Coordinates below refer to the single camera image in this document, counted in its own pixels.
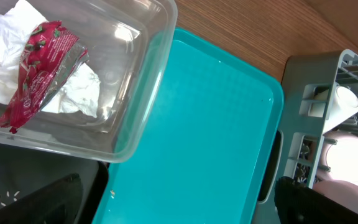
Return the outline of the clear plastic bin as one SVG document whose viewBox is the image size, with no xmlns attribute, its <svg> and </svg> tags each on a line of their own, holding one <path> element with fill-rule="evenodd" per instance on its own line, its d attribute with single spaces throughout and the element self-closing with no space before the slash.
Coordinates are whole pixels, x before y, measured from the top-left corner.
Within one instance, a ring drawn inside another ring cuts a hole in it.
<svg viewBox="0 0 358 224">
<path fill-rule="evenodd" d="M 29 0 L 89 48 L 101 80 L 97 116 L 40 113 L 0 143 L 104 162 L 133 155 L 162 79 L 178 9 L 174 0 Z"/>
</svg>

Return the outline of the black tray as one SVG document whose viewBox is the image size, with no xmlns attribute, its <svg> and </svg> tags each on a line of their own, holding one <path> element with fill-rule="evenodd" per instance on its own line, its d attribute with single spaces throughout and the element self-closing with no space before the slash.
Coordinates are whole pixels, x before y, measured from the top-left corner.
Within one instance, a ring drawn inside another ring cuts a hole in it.
<svg viewBox="0 0 358 224">
<path fill-rule="evenodd" d="M 109 179 L 104 163 L 0 144 L 0 194 L 20 190 L 21 199 L 73 173 L 80 176 L 83 184 L 83 198 L 74 223 L 91 223 Z"/>
</svg>

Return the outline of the pink plate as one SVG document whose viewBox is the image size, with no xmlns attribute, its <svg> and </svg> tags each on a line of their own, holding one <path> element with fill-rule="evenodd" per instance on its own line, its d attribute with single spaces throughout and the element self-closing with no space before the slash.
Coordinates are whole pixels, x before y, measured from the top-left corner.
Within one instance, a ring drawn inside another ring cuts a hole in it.
<svg viewBox="0 0 358 224">
<path fill-rule="evenodd" d="M 344 180 L 324 180 L 313 190 L 358 214 L 358 186 Z"/>
</svg>

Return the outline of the grey dish rack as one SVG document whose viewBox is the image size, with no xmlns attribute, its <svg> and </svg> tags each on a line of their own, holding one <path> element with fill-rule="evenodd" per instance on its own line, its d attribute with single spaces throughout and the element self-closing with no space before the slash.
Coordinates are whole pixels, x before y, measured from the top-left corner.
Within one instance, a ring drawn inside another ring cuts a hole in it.
<svg viewBox="0 0 358 224">
<path fill-rule="evenodd" d="M 300 167 L 308 168 L 306 186 L 316 181 L 323 136 L 334 117 L 334 91 L 343 85 L 358 95 L 358 55 L 346 49 L 314 55 L 291 56 L 285 66 L 282 88 L 284 108 L 278 131 L 280 147 L 272 151 L 265 173 L 253 223 L 278 223 L 274 187 L 283 177 L 295 177 Z"/>
</svg>

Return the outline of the white napkin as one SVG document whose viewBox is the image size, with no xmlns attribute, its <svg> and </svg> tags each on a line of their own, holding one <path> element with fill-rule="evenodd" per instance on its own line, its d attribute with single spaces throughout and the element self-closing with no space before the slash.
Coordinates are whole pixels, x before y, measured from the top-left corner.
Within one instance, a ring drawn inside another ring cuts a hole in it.
<svg viewBox="0 0 358 224">
<path fill-rule="evenodd" d="M 17 90 L 19 58 L 30 32 L 47 19 L 29 2 L 19 0 L 0 15 L 0 103 L 8 104 Z M 87 64 L 81 65 L 42 111 L 96 117 L 100 80 Z"/>
</svg>

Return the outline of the pink bowl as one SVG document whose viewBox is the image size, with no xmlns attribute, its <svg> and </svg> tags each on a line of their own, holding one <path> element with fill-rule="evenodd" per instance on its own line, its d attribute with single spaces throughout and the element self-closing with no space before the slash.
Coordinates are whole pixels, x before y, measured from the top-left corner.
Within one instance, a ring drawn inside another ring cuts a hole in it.
<svg viewBox="0 0 358 224">
<path fill-rule="evenodd" d="M 358 185 L 358 137 L 342 131 L 330 131 L 324 137 L 335 140 L 336 144 L 323 144 L 319 164 L 330 170 L 318 169 L 316 176 Z"/>
</svg>

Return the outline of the red snack wrapper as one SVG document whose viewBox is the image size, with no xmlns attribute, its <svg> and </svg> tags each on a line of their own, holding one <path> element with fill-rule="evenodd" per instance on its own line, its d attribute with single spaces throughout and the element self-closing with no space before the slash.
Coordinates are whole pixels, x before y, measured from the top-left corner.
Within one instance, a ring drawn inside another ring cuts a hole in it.
<svg viewBox="0 0 358 224">
<path fill-rule="evenodd" d="M 0 117 L 0 128 L 15 134 L 88 59 L 88 49 L 61 21 L 39 24 L 20 56 L 17 90 Z"/>
</svg>

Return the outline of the cream cup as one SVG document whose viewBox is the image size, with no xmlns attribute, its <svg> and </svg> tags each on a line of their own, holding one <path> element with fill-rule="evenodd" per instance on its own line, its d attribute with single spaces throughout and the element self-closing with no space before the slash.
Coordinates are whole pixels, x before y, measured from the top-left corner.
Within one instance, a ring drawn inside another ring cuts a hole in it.
<svg viewBox="0 0 358 224">
<path fill-rule="evenodd" d="M 318 93 L 314 99 L 326 100 L 328 92 L 329 90 L 325 90 Z M 324 123 L 323 133 L 332 130 L 358 112 L 358 98 L 352 91 L 346 87 L 337 86 L 333 92 L 333 106 L 330 110 L 329 116 L 327 116 L 328 119 L 326 119 Z M 325 103 L 313 103 L 308 115 L 323 117 L 324 109 Z"/>
</svg>

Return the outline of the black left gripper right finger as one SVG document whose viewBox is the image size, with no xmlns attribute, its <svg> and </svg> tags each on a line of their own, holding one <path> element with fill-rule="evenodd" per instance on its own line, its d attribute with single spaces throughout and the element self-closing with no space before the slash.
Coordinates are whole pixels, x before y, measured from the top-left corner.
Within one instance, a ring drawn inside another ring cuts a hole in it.
<svg viewBox="0 0 358 224">
<path fill-rule="evenodd" d="M 274 203 L 281 224 L 358 224 L 358 214 L 283 176 L 276 181 Z"/>
</svg>

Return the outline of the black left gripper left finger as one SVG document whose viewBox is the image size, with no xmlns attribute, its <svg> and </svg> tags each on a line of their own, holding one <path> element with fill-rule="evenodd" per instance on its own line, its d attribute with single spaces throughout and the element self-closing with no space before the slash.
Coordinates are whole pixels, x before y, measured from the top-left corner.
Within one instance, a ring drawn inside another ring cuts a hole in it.
<svg viewBox="0 0 358 224">
<path fill-rule="evenodd" d="M 83 184 L 76 173 L 0 209 L 0 224 L 74 223 L 83 198 Z"/>
</svg>

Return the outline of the teal serving tray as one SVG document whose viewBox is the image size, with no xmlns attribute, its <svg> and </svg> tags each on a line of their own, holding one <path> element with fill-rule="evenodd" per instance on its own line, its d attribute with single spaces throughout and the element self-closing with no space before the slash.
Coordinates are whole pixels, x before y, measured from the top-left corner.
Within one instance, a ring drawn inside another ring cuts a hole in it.
<svg viewBox="0 0 358 224">
<path fill-rule="evenodd" d="M 284 95 L 183 29 L 133 156 L 109 166 L 95 223 L 250 223 Z"/>
</svg>

